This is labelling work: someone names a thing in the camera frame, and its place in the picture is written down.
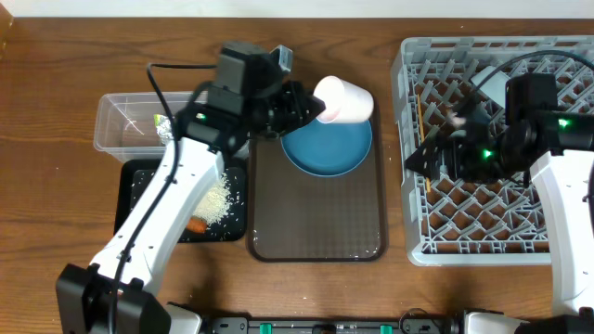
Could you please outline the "light blue bowl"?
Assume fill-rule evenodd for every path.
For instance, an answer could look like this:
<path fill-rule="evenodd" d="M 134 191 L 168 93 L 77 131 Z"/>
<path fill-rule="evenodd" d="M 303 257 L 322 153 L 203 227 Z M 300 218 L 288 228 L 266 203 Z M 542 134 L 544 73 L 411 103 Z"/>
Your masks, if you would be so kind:
<path fill-rule="evenodd" d="M 493 66 L 486 66 L 483 70 L 479 71 L 473 77 L 471 82 L 477 86 L 488 74 L 493 72 L 496 68 Z M 501 71 L 498 71 L 491 79 L 489 79 L 481 88 L 489 99 L 495 102 L 501 108 L 506 105 L 506 83 L 510 77 Z"/>

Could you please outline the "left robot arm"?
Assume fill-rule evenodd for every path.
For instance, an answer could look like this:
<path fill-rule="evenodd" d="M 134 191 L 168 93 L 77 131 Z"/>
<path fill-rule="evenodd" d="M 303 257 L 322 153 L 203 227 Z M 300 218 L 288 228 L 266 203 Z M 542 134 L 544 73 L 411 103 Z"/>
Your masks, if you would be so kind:
<path fill-rule="evenodd" d="M 174 248 L 225 165 L 254 138 L 277 139 L 325 108 L 290 79 L 285 45 L 264 50 L 228 42 L 179 111 L 168 111 L 172 139 L 138 203 L 87 267 L 67 265 L 56 293 L 66 333 L 197 333 L 199 314 L 158 293 Z"/>

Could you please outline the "pink cup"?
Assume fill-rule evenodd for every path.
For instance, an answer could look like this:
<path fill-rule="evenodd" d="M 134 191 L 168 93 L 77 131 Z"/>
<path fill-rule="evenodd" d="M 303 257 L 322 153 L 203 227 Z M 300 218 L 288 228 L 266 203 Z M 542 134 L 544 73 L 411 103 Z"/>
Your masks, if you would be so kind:
<path fill-rule="evenodd" d="M 327 76 L 316 85 L 313 96 L 325 104 L 316 117 L 322 123 L 361 123 L 373 110 L 372 94 L 336 76 Z"/>

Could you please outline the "light blue cup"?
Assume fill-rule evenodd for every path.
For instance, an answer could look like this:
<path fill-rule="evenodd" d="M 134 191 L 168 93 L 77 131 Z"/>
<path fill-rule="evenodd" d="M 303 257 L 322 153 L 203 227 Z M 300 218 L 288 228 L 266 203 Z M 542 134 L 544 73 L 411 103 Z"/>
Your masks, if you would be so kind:
<path fill-rule="evenodd" d="M 482 104 L 473 106 L 467 116 L 469 127 L 475 133 L 489 133 L 491 120 L 491 115 Z"/>

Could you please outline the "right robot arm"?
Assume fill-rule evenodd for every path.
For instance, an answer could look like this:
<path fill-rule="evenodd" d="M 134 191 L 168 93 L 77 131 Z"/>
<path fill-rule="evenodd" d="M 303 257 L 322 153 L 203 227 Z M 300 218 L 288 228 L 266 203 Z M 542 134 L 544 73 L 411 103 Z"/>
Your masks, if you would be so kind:
<path fill-rule="evenodd" d="M 549 238 L 551 316 L 527 321 L 492 311 L 464 312 L 447 333 L 590 333 L 593 330 L 593 118 L 558 106 L 551 74 L 527 73 L 505 85 L 505 130 L 488 134 L 463 106 L 463 136 L 426 138 L 405 161 L 435 179 L 488 184 L 525 172 L 536 188 Z"/>

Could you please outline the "orange carrot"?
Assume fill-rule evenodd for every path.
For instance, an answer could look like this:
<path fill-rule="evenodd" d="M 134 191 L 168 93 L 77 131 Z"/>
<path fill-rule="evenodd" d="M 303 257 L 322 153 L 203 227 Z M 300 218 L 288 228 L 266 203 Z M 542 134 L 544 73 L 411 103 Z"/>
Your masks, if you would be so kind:
<path fill-rule="evenodd" d="M 198 217 L 191 217 L 187 223 L 187 230 L 195 234 L 204 234 L 207 228 L 208 224 Z"/>

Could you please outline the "white rice pile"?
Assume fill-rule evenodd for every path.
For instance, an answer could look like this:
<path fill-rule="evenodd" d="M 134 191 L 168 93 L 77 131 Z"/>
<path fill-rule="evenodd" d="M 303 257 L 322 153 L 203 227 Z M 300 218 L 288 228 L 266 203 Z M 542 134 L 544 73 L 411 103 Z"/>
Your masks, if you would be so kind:
<path fill-rule="evenodd" d="M 227 176 L 224 174 L 202 198 L 192 217 L 201 219 L 206 225 L 219 224 L 231 207 L 231 191 Z"/>

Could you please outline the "foil wrapper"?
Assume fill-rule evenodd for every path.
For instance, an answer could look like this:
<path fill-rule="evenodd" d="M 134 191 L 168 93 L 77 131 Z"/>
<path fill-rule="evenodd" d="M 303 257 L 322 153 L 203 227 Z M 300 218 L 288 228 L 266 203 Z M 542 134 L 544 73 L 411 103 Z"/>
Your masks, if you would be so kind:
<path fill-rule="evenodd" d="M 166 115 L 161 114 L 155 114 L 153 116 L 153 121 L 157 136 L 159 137 L 161 143 L 166 146 L 174 139 L 171 121 Z"/>

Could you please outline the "wooden chopstick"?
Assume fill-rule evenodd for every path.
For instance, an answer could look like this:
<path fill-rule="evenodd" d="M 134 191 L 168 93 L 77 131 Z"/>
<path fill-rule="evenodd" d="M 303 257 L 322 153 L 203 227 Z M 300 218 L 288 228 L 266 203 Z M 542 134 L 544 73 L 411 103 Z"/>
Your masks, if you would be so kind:
<path fill-rule="evenodd" d="M 424 131 L 424 120 L 423 120 L 423 114 L 422 114 L 422 105 L 421 105 L 419 94 L 416 95 L 416 104 L 417 104 L 419 131 L 420 131 L 420 142 L 422 144 L 425 140 L 425 131 Z"/>
<path fill-rule="evenodd" d="M 429 178 L 425 178 L 425 190 L 427 194 L 431 193 L 431 180 Z"/>

